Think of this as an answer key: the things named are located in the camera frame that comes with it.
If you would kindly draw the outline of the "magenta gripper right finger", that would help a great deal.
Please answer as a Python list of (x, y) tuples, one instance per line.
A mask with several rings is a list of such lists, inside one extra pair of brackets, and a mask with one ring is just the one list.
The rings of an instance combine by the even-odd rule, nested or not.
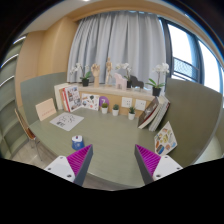
[(145, 185), (182, 169), (170, 156), (159, 156), (140, 145), (135, 145), (134, 154)]

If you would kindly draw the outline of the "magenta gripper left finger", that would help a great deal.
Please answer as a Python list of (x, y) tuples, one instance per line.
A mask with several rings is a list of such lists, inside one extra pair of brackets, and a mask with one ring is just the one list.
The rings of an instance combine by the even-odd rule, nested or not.
[(58, 156), (45, 171), (82, 186), (93, 156), (93, 145), (87, 145), (69, 156)]

